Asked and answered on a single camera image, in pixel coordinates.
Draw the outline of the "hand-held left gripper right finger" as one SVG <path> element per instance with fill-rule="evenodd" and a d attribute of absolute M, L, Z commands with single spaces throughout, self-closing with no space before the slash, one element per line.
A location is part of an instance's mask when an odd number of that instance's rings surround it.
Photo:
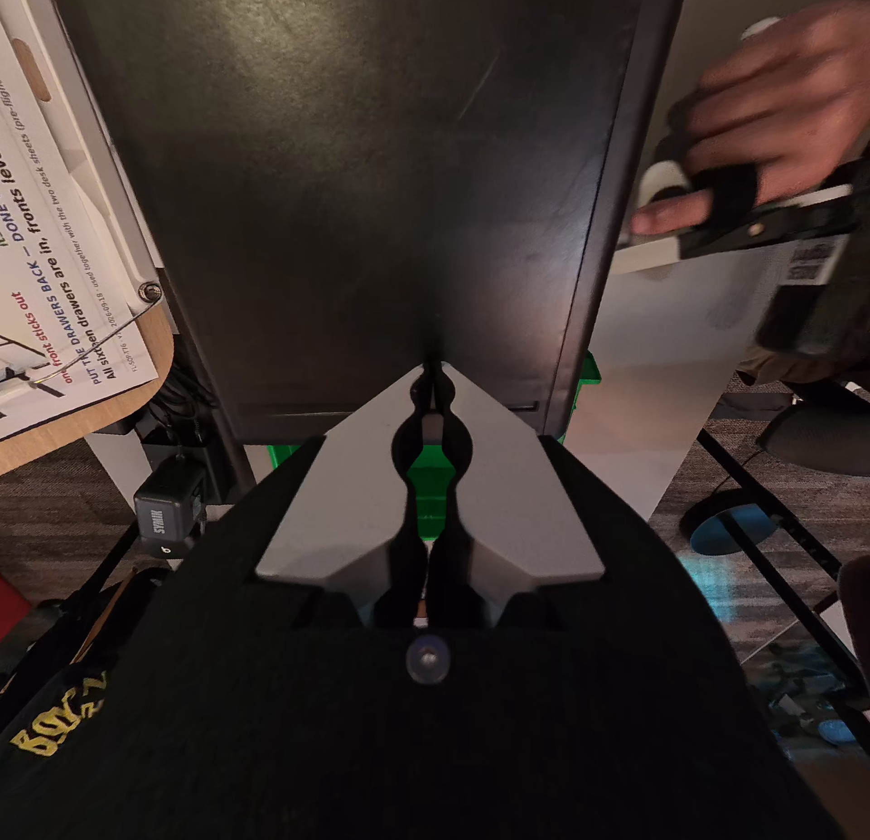
<path fill-rule="evenodd" d="M 599 581 L 604 563 L 538 435 L 455 367 L 442 370 L 450 414 L 471 439 L 456 499 L 471 538 L 469 583 L 489 620 L 514 595 Z"/>

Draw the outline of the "black bag yellow print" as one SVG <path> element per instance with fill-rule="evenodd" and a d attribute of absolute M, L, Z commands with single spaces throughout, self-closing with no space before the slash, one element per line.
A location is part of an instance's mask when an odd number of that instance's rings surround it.
<path fill-rule="evenodd" d="M 66 806 L 49 780 L 100 712 L 114 668 L 167 568 L 148 568 L 105 589 L 75 629 L 71 654 L 24 697 L 2 728 L 2 838 L 49 838 Z"/>

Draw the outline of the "printed instruction sheet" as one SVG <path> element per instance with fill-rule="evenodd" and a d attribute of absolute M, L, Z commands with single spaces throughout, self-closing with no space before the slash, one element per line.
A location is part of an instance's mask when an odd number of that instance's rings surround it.
<path fill-rule="evenodd" d="M 2 29 L 2 440 L 157 378 Z"/>

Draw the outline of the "person's brown clothing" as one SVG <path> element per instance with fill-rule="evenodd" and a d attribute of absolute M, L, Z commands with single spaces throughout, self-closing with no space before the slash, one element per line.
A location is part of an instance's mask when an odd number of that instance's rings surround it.
<path fill-rule="evenodd" d="M 765 385 L 774 382 L 789 384 L 812 384 L 835 379 L 853 371 L 868 370 L 869 358 L 806 359 L 787 354 L 777 354 L 763 348 L 750 347 L 738 363 L 736 372 L 749 378 L 745 383 Z"/>

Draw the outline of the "person's right hand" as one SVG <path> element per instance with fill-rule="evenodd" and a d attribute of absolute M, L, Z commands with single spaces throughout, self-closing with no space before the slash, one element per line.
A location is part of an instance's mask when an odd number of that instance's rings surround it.
<path fill-rule="evenodd" d="M 756 204 L 811 191 L 858 146 L 869 122 L 869 4 L 804 8 L 712 63 L 672 106 L 655 160 L 693 177 L 752 164 Z"/>

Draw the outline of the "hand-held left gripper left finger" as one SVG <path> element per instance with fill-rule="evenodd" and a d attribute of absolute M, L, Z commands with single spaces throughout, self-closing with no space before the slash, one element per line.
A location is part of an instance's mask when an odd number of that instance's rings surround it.
<path fill-rule="evenodd" d="M 420 365 L 328 431 L 256 576 L 345 595 L 368 623 L 413 624 L 428 551 L 408 473 L 429 408 Z"/>

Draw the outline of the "green plastic bin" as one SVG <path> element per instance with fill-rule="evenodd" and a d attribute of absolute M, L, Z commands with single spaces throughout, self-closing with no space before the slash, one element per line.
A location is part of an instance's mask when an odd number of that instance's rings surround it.
<path fill-rule="evenodd" d="M 586 353 L 579 384 L 571 404 L 569 424 L 576 410 L 580 391 L 586 386 L 601 382 L 597 363 L 591 352 Z M 267 445 L 266 450 L 272 468 L 277 468 L 299 449 L 300 445 Z M 416 492 L 419 536 L 424 541 L 434 541 L 441 534 L 446 518 L 446 492 L 455 474 L 451 462 L 441 445 L 424 444 L 422 451 L 411 465 L 408 476 Z"/>

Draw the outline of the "white sheet holder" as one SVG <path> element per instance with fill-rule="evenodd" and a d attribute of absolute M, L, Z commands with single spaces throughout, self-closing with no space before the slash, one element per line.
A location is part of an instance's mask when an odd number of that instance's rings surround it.
<path fill-rule="evenodd" d="M 166 299 L 161 260 L 54 0 L 1 0 L 2 25 L 131 305 Z"/>

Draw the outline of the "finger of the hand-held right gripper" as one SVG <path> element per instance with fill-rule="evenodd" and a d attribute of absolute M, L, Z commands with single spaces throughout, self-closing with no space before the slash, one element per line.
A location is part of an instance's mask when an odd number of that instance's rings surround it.
<path fill-rule="evenodd" d="M 674 265 L 680 259 L 680 236 L 647 238 L 617 249 L 612 260 L 612 273 L 648 271 Z"/>

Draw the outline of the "black drawer cabinet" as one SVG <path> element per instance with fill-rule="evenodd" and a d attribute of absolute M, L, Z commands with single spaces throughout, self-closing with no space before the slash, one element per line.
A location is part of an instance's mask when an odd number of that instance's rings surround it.
<path fill-rule="evenodd" d="M 683 0 L 54 0 L 232 434 L 428 357 L 562 435 Z"/>

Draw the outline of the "red plastic object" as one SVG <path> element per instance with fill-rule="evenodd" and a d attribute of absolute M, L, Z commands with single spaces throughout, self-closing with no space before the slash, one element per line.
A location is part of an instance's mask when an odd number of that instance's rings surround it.
<path fill-rule="evenodd" d="M 31 610 L 30 602 L 3 576 L 1 576 L 1 627 L 15 626 Z"/>

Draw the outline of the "grey battery pack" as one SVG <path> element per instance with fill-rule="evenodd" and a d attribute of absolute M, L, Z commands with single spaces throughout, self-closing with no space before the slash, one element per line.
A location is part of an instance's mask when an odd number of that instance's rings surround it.
<path fill-rule="evenodd" d="M 207 474 L 182 456 L 161 462 L 134 494 L 139 538 L 158 559 L 180 561 L 202 534 Z"/>

